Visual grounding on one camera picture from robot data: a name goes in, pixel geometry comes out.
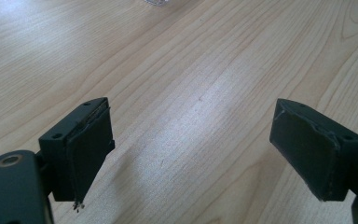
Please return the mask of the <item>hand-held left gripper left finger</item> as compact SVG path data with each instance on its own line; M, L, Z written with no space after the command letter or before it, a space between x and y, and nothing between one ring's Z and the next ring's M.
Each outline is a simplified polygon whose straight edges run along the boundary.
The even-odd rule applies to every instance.
M39 138L42 179L57 202L82 205L106 156L115 148L105 97L87 101Z

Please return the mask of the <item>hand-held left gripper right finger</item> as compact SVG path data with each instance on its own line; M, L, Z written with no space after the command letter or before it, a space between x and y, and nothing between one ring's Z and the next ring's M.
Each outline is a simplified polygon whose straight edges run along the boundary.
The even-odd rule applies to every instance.
M358 134L299 102L276 102L270 143L320 201L343 201L358 162Z

